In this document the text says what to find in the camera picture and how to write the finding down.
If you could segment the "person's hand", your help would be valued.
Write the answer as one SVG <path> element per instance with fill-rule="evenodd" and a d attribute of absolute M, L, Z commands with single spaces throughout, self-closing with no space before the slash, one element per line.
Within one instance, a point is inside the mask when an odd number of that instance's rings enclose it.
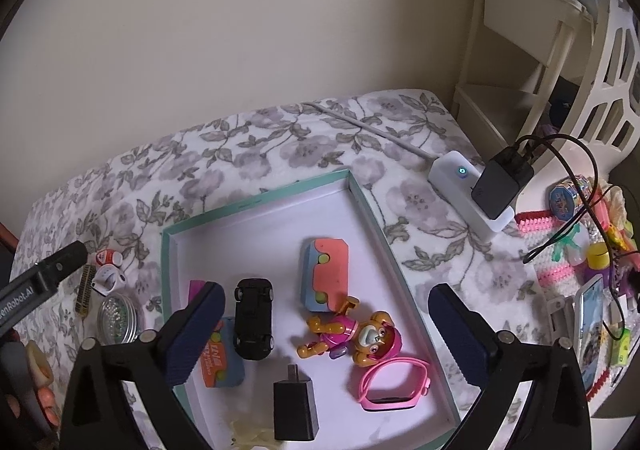
<path fill-rule="evenodd" d="M 1 427 L 15 449 L 57 449 L 60 409 L 51 389 L 52 370 L 34 342 L 1 346 Z"/>

